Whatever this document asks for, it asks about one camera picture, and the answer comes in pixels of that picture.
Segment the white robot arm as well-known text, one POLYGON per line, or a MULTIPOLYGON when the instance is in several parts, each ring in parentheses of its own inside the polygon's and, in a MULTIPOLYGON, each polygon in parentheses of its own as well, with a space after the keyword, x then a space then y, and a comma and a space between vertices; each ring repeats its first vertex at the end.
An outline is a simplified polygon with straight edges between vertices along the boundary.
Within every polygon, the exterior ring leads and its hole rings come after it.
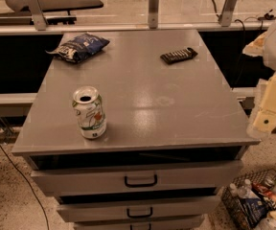
POLYGON ((247 44, 242 52, 251 57, 262 57, 264 66, 274 71, 269 80, 258 83, 246 130, 249 136, 264 139, 276 127, 276 19, 265 33, 247 44))

